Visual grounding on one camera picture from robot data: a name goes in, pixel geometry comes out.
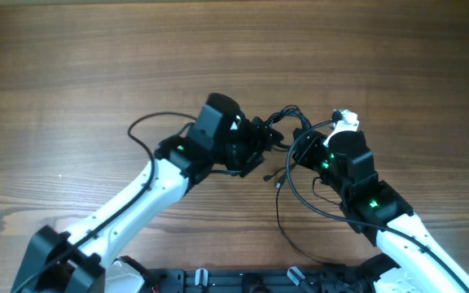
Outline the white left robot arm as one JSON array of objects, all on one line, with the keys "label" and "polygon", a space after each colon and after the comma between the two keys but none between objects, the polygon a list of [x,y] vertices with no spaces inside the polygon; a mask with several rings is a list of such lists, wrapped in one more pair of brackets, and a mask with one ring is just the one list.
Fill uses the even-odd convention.
[{"label": "white left robot arm", "polygon": [[119,253],[153,218],[214,173],[245,177],[283,140],[261,118],[248,120],[223,94],[210,94],[198,116],[147,152],[140,174],[85,219],[62,232],[46,225],[30,239],[14,292],[140,292],[143,268]]}]

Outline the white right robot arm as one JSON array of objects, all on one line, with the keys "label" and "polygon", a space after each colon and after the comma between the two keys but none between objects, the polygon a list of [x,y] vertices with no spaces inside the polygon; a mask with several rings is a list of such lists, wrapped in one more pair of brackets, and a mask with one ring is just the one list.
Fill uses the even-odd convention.
[{"label": "white right robot arm", "polygon": [[414,209],[375,170],[361,131],[296,130],[287,156],[340,197],[339,221],[380,249],[336,283],[352,292],[469,292],[469,275],[430,235]]}]

